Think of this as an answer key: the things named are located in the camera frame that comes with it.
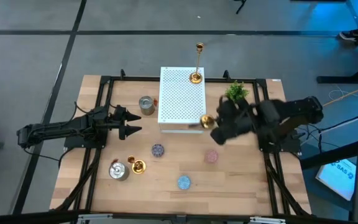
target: white perforated box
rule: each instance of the white perforated box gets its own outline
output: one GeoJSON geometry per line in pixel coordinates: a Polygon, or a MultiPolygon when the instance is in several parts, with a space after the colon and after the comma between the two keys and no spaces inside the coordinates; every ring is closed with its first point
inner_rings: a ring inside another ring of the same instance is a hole
{"type": "Polygon", "coordinates": [[[204,68],[198,69],[203,76],[198,84],[189,79],[195,71],[195,67],[161,67],[158,102],[161,132],[202,133],[188,127],[200,123],[201,116],[206,114],[204,68]]]}

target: metal can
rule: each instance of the metal can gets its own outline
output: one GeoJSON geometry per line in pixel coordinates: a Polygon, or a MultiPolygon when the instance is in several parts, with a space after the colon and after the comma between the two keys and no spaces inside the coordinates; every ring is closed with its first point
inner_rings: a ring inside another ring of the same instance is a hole
{"type": "Polygon", "coordinates": [[[144,115],[151,115],[154,112],[154,100],[149,96],[142,96],[139,100],[139,107],[144,115]]]}
{"type": "Polygon", "coordinates": [[[109,174],[113,179],[124,181],[129,176],[129,169],[120,162],[113,162],[109,168],[109,174]]]}

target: pink coaster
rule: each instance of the pink coaster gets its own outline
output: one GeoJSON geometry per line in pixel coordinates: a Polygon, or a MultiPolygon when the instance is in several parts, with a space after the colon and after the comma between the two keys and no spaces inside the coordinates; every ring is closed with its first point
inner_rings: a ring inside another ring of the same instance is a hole
{"type": "Polygon", "coordinates": [[[205,154],[205,162],[215,163],[218,159],[218,152],[215,150],[208,150],[205,154]]]}

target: round coaster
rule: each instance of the round coaster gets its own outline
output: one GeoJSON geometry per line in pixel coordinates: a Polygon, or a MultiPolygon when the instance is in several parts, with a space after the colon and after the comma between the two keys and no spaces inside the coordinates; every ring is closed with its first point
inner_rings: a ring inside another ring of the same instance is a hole
{"type": "Polygon", "coordinates": [[[164,147],[160,144],[155,144],[152,147],[152,154],[155,157],[161,157],[164,154],[164,147]]]}
{"type": "Polygon", "coordinates": [[[178,179],[178,187],[182,190],[187,190],[190,188],[191,182],[190,178],[186,175],[179,177],[178,179]]]}
{"type": "Polygon", "coordinates": [[[215,163],[218,160],[218,152],[215,150],[208,150],[205,153],[205,162],[207,163],[215,163]]]}

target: small plant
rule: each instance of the small plant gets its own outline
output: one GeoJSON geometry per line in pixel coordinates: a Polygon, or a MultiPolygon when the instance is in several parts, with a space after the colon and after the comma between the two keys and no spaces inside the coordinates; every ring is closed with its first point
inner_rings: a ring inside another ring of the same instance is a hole
{"type": "Polygon", "coordinates": [[[237,102],[245,98],[249,91],[244,89],[243,83],[238,84],[237,80],[226,90],[225,95],[232,101],[237,102]]]}

